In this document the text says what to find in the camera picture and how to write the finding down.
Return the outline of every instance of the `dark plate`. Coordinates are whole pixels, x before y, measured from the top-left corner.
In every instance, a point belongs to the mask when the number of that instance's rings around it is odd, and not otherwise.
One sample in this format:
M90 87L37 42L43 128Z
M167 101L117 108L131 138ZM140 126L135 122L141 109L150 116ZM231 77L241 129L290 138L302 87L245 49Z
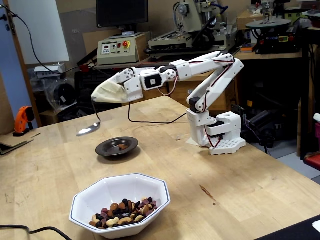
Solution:
M138 146L138 143L138 140L133 137L117 137L101 143L96 147L95 152L96 154L103 157L120 156L134 150ZM120 144L124 144L128 146L128 148L120 150L120 148L118 147L118 145Z

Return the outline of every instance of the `metal spoon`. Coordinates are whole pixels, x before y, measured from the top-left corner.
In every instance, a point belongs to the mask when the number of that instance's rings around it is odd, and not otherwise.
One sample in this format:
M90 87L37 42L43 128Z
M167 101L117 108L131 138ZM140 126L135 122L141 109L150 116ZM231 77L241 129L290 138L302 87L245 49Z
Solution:
M83 136L83 135L86 135L86 134L93 133L93 132L97 131L100 127L101 127L101 123L97 122L97 123L93 124L92 126L89 126L89 127L85 128L85 129L82 129L80 132L78 132L76 134L76 136L80 137L80 136Z
M99 122L93 124L92 126L89 126L89 127L85 128L85 129L82 129L80 132L78 132L76 134L77 137L80 137L80 136L83 136L83 135L87 135L87 134L91 134L91 133L97 131L101 127L101 119L98 116L98 113L97 113L97 110L95 108L95 104L94 104L93 100L92 100L92 106L93 106L95 115L98 118Z

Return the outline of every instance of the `wooden table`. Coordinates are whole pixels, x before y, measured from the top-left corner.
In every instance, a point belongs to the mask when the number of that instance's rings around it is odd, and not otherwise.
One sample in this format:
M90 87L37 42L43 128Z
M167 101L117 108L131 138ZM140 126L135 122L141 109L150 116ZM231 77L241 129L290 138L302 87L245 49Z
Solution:
M134 104L131 118L170 121L185 111L160 97ZM101 113L101 129L82 137L76 132L95 123L94 115L43 127L33 142L0 157L0 225L54 226L73 240L103 239L69 222L73 196L101 178L136 172L165 180L171 204L129 239L251 240L320 214L320 186L255 147L211 156L186 143L186 117L154 125L127 116L127 106ZM139 140L132 155L117 161L96 155L98 144L119 136ZM28 239L23 230L0 232L1 240ZM30 239L62 238L45 231Z
M255 52L237 52L235 58L243 60L270 60L270 59L300 59L302 58L302 50L292 53L279 54L256 54Z

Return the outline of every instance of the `robotic arm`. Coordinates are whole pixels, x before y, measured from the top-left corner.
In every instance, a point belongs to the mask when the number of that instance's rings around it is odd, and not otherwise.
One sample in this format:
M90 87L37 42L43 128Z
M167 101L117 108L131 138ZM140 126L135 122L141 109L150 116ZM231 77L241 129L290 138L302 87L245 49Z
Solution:
M212 52L191 61L178 60L157 70L127 68L103 82L92 94L97 103L129 103L143 98L143 90L158 89L166 82L182 82L216 70L187 98L191 137L212 155L235 153L246 145L240 138L241 117L233 112L210 117L208 108L225 91L244 65L231 54Z

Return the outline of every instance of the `white octagonal bowl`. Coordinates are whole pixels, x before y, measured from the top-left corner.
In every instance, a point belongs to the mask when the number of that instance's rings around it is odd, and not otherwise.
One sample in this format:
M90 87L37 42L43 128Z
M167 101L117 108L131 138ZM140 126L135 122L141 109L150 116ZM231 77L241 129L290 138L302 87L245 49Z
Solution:
M109 209L113 203L123 199L133 202L142 197L152 197L158 209L139 223L100 230L89 225L92 216ZM171 202L165 181L141 173L106 177L74 196L69 220L95 234L108 239L117 239L139 234L151 224Z

